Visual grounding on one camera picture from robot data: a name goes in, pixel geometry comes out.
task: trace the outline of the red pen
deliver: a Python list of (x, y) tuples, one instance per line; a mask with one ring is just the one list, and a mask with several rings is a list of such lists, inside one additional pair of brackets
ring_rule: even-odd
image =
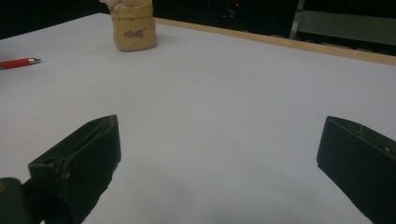
[(39, 59), (39, 58), (24, 58), (24, 59), (12, 60), (12, 61), (7, 61), (7, 62), (1, 62), (0, 70), (14, 68), (14, 67), (21, 67), (21, 66), (31, 65), (31, 64), (35, 64), (35, 63), (41, 63), (41, 59)]

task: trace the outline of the paper bag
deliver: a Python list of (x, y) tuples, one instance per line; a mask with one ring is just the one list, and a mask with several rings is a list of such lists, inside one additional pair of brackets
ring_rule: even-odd
[(113, 39), (121, 51), (150, 49), (157, 45), (155, 21), (151, 1), (143, 5), (122, 1), (117, 10), (110, 9), (113, 20)]

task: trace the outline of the wooden table edge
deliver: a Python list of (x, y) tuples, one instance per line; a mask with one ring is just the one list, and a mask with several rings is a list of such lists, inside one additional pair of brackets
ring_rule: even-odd
[(363, 61), (368, 61), (368, 62), (373, 62), (373, 63), (384, 63), (384, 64), (396, 65), (396, 57), (390, 56), (390, 55), (385, 55), (385, 54), (378, 54), (378, 53), (372, 53), (372, 52), (366, 52), (366, 51), (360, 51), (360, 50), (354, 50), (354, 49), (343, 49), (343, 48), (338, 48), (338, 47), (333, 47), (333, 46), (325, 46), (325, 45), (314, 44), (314, 43), (306, 43), (306, 42), (302, 42), (302, 41), (290, 40), (290, 39), (286, 39), (286, 38), (280, 38), (280, 37), (274, 37), (274, 36), (268, 36), (268, 35), (256, 35), (256, 34), (252, 34), (252, 33), (222, 29), (222, 28), (212, 27), (212, 26), (205, 26), (205, 25), (200, 25), (200, 24), (188, 23), (188, 22), (184, 22), (184, 21), (171, 21), (171, 20), (166, 20), (166, 19), (161, 19), (161, 18), (155, 18), (155, 21), (162, 25), (176, 26), (176, 27), (180, 27), (180, 28), (209, 32), (209, 33), (218, 34), (218, 35), (229, 35), (229, 36), (239, 37), (239, 38), (243, 38), (243, 39), (248, 39), (248, 40), (253, 40), (253, 41), (258, 41), (258, 42), (262, 42), (262, 43), (293, 48), (293, 49), (302, 49), (302, 50), (308, 50), (308, 51), (313, 51), (313, 52), (318, 52), (318, 53), (331, 54), (331, 55), (336, 55), (336, 56), (341, 56), (341, 57), (346, 57), (346, 58), (351, 58), (351, 59), (357, 59), (357, 60), (363, 60)]

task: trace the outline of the bag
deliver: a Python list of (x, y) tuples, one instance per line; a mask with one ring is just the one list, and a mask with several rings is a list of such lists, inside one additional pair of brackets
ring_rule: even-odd
[(152, 13), (152, 1), (140, 6), (123, 1), (117, 10), (110, 9), (114, 26), (113, 39), (119, 50), (150, 49), (157, 45)]

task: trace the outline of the white table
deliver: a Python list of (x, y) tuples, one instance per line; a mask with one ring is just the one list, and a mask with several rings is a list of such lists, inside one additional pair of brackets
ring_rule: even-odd
[(327, 116), (396, 139), (396, 67), (157, 26), (119, 52), (96, 14), (0, 40), (0, 176), (117, 114), (122, 161), (84, 223), (370, 223), (317, 167)]

